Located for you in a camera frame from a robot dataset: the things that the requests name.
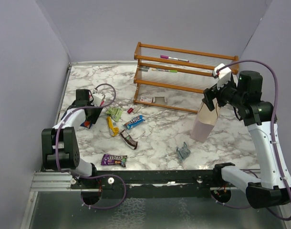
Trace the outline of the blue Burts chips bag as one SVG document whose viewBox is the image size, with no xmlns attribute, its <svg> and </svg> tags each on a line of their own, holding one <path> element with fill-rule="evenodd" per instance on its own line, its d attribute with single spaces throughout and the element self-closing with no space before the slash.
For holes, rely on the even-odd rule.
<svg viewBox="0 0 291 229">
<path fill-rule="evenodd" d="M 85 128 L 87 128 L 87 129 L 90 129 L 91 127 L 92 127 L 92 122 L 90 122 L 90 121 L 84 121 L 80 126 L 81 127 L 85 127 Z"/>
</svg>

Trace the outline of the white paper bag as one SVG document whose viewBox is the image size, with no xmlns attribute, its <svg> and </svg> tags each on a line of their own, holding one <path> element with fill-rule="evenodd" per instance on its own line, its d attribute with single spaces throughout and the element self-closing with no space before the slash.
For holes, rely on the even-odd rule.
<svg viewBox="0 0 291 229">
<path fill-rule="evenodd" d="M 204 103 L 201 104 L 190 132 L 189 137 L 191 139 L 204 143 L 212 132 L 220 113 L 220 107 L 216 98 L 213 100 L 213 105 L 214 110 L 210 111 Z"/>
</svg>

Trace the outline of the green snack packet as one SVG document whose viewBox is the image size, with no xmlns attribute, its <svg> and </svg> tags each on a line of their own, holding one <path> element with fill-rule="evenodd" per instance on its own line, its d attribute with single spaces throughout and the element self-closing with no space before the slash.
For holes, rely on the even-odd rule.
<svg viewBox="0 0 291 229">
<path fill-rule="evenodd" d="M 105 112 L 106 115 L 110 116 L 114 121 L 118 122 L 121 118 L 123 110 L 121 108 L 111 107 Z"/>
</svg>

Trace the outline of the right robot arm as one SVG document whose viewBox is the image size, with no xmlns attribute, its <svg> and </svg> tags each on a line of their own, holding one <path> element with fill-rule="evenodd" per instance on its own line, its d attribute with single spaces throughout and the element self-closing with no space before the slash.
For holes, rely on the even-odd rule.
<svg viewBox="0 0 291 229">
<path fill-rule="evenodd" d="M 242 71 L 234 82 L 229 68 L 214 70 L 217 83 L 204 91 L 203 102 L 210 111 L 227 104 L 237 112 L 247 127 L 254 143 L 260 178 L 246 174 L 233 163 L 216 164 L 212 181 L 222 187 L 231 183 L 247 197 L 251 207 L 268 208 L 285 205 L 291 201 L 291 175 L 287 169 L 279 144 L 277 117 L 274 106 L 262 101 L 262 76 L 255 71 Z"/>
</svg>

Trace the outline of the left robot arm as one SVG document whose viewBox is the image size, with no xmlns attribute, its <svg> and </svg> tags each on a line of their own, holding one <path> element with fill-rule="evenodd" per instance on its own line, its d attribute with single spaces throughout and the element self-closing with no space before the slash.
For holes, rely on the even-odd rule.
<svg viewBox="0 0 291 229">
<path fill-rule="evenodd" d="M 42 131 L 42 163 L 46 170 L 69 172 L 82 176 L 87 188 L 98 184 L 94 164 L 81 159 L 75 131 L 79 127 L 91 128 L 101 114 L 105 95 L 77 89 L 75 100 L 67 108 L 60 122 Z"/>
</svg>

